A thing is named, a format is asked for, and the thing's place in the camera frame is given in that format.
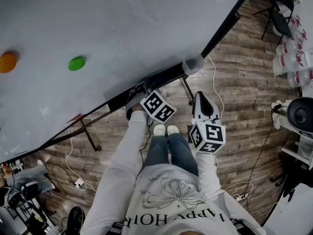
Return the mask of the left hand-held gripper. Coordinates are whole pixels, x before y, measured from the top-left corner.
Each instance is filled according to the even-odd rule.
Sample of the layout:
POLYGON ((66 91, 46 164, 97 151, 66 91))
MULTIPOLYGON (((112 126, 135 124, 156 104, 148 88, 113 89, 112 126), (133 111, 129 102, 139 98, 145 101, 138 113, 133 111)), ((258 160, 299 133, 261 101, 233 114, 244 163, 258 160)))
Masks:
POLYGON ((151 78, 144 83, 136 85, 130 90, 126 104, 126 118, 130 120, 133 106, 140 104, 150 118, 165 124, 177 111, 176 108, 165 99, 158 89, 154 90, 154 81, 151 78))

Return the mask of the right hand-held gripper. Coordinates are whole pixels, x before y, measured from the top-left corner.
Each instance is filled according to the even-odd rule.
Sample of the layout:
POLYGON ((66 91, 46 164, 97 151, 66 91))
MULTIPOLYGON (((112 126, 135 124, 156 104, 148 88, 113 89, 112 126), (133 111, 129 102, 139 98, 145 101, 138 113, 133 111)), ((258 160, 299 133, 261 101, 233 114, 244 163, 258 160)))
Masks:
POLYGON ((214 124, 211 120, 220 118, 215 102, 206 94, 198 91, 193 101, 192 128, 189 137, 197 152, 216 154, 225 145, 225 127, 214 124), (200 119, 202 114, 210 120, 200 119))

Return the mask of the person's right forearm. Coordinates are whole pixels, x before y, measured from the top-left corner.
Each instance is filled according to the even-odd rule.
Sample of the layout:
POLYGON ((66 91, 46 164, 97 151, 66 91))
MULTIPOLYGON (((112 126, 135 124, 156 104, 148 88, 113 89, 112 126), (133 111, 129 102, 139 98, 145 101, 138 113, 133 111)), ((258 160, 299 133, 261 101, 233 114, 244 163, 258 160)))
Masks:
POLYGON ((222 190, 216 172, 215 156, 211 153, 197 152, 196 161, 198 163, 198 187, 200 193, 207 198, 216 197, 222 190))

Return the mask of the person's left forearm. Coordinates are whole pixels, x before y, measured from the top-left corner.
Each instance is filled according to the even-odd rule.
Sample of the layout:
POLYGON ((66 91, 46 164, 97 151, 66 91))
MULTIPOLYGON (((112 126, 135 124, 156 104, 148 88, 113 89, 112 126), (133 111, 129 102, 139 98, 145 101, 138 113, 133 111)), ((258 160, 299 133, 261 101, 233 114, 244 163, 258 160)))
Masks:
POLYGON ((136 177, 136 165, 138 154, 147 129, 148 115, 143 110, 132 112, 128 129, 119 143, 112 157, 108 170, 118 173, 123 172, 126 176, 136 177))

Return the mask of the large white whiteboard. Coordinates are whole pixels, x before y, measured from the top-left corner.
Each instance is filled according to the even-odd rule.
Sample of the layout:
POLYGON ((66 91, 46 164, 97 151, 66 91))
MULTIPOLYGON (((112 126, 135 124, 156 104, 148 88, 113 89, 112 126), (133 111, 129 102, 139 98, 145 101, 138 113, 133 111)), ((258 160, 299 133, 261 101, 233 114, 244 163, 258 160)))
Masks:
POLYGON ((0 163, 145 77, 201 53, 238 0, 0 0, 0 163), (85 56, 77 71, 69 62, 85 56))

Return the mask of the person's left white shoe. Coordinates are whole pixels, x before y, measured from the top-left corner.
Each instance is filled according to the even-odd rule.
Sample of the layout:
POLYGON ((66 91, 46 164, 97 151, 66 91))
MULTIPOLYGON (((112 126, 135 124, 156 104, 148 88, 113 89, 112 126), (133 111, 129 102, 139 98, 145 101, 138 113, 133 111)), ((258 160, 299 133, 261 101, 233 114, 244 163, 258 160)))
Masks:
POLYGON ((163 124, 158 124, 153 130, 154 136, 164 137, 166 134, 166 127, 163 124))

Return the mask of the person's right leg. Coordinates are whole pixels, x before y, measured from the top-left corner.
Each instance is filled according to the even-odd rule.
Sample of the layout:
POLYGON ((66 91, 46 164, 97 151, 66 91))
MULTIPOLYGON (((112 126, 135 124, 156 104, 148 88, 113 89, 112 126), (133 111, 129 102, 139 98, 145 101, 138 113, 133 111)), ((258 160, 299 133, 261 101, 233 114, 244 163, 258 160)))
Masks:
POLYGON ((170 134, 167 138, 171 163, 198 177, 198 164, 187 140, 180 133, 170 134))

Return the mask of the person's leg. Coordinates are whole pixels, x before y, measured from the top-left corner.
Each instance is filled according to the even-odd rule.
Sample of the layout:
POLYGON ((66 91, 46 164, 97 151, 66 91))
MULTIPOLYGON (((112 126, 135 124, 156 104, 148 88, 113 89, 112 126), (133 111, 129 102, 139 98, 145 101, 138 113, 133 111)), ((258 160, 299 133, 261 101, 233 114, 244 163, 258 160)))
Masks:
POLYGON ((187 140, 180 133, 170 134, 167 138, 171 163, 198 177, 198 164, 187 140))
POLYGON ((163 136, 153 136, 143 167, 169 164, 168 141, 163 136))

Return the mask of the clear plastic cup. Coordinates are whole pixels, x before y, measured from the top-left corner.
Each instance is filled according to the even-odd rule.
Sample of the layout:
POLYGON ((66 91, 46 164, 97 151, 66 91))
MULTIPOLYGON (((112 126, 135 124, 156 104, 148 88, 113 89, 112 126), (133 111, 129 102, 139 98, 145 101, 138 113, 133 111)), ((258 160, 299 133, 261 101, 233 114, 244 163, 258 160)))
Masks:
POLYGON ((190 53, 187 54, 182 63, 182 69, 184 73, 188 76, 197 73, 204 67, 204 59, 199 53, 190 53))

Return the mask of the person's left leg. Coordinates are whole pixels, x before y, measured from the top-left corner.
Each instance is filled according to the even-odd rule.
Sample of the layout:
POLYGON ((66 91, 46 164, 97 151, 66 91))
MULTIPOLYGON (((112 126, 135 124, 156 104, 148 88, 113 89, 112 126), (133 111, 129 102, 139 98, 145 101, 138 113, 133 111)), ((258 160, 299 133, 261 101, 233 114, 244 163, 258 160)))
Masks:
POLYGON ((169 164, 168 141, 163 136, 153 136, 143 167, 169 164))

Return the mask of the green round magnet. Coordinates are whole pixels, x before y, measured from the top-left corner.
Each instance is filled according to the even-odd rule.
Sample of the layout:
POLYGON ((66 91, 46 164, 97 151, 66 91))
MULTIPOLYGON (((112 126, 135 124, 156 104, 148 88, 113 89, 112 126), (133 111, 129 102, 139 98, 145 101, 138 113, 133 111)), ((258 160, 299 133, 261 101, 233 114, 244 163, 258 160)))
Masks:
POLYGON ((83 68, 86 64, 86 57, 85 56, 77 56, 73 58, 69 64, 68 64, 68 69, 70 71, 77 71, 83 68))

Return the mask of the white printed sweatshirt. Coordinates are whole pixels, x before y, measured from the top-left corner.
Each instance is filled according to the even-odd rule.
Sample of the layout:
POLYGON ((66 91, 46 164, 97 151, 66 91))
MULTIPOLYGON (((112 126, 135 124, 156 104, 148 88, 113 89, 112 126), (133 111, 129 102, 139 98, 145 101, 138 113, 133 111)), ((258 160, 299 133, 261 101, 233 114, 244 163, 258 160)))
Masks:
POLYGON ((198 177, 171 163, 143 167, 136 177, 107 166, 80 235, 266 235, 225 190, 213 198, 198 177))

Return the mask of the pile of clear water bottles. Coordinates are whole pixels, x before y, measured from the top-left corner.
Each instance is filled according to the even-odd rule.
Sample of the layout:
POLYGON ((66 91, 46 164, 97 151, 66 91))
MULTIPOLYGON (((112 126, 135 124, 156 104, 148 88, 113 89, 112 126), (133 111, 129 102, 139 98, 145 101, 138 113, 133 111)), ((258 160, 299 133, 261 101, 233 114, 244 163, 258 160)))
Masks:
POLYGON ((289 27, 292 37, 282 38, 272 60, 274 76, 286 75, 291 88, 313 88, 313 68, 307 67, 303 53, 313 47, 313 42, 307 43, 308 34, 302 27, 299 16, 291 17, 289 27))

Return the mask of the black folding chair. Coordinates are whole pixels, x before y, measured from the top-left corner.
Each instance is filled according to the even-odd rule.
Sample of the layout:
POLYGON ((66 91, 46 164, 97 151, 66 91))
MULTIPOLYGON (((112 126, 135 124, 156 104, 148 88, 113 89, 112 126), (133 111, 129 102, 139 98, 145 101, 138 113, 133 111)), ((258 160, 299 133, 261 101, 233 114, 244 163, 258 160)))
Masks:
POLYGON ((294 10, 294 3, 293 0, 272 0, 271 7, 268 7, 267 9, 263 9, 261 11, 258 11, 253 14, 253 16, 256 16, 257 14, 262 14, 263 12, 268 12, 268 21, 264 30, 264 33, 261 37, 261 39, 264 38, 265 33, 268 32, 267 28, 269 23, 273 23, 276 30, 281 34, 281 38, 278 42, 280 44, 283 36, 287 36, 288 38, 292 37, 292 33, 289 27, 289 22, 291 20, 291 16, 294 10), (280 13, 280 8, 278 6, 278 3, 283 4, 287 7, 287 9, 290 11, 290 15, 288 17, 285 17, 282 13, 280 13))

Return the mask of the white floor power strip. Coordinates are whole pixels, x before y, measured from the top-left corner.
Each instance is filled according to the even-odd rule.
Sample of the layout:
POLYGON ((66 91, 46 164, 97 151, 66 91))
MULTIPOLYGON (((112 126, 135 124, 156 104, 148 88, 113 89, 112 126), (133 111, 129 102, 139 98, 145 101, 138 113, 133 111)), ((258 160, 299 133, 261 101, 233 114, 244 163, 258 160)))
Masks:
POLYGON ((74 182, 74 185, 75 185, 75 187, 76 187, 78 190, 81 190, 81 191, 84 191, 84 190, 87 189, 87 188, 86 188, 86 184, 85 184, 84 180, 83 180, 81 177, 79 177, 79 178, 74 182))

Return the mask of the orange round magnet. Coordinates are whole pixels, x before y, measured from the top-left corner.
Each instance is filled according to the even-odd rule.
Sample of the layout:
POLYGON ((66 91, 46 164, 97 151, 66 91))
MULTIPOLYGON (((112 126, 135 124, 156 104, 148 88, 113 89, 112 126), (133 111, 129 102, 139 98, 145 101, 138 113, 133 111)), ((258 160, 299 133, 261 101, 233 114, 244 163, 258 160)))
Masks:
POLYGON ((0 73, 11 72, 17 64, 17 58, 12 53, 4 53, 0 57, 0 73))

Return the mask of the white desk frame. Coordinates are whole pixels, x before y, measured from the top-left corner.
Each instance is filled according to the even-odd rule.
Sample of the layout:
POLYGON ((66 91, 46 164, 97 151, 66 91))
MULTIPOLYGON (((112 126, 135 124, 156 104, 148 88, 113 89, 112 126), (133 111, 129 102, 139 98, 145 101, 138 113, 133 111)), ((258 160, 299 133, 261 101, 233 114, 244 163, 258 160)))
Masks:
POLYGON ((297 151, 292 151, 291 149, 284 147, 290 134, 291 133, 288 133, 286 135, 281 151, 308 165, 309 170, 313 169, 313 134, 300 131, 300 134, 298 134, 300 140, 294 142, 297 151))

